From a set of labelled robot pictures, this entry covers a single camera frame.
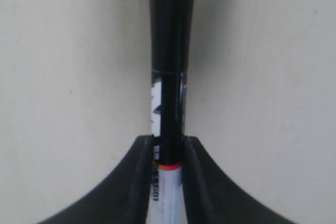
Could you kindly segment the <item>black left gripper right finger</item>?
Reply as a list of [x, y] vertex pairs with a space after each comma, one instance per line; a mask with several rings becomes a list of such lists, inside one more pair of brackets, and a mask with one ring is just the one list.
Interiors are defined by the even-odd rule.
[[200, 140], [184, 139], [182, 184], [188, 223], [291, 223], [257, 201], [211, 158]]

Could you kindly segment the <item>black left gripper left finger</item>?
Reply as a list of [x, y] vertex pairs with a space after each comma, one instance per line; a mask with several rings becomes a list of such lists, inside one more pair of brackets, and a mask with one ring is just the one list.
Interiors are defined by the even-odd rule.
[[152, 138], [140, 135], [93, 190], [43, 223], [145, 223], [152, 170]]

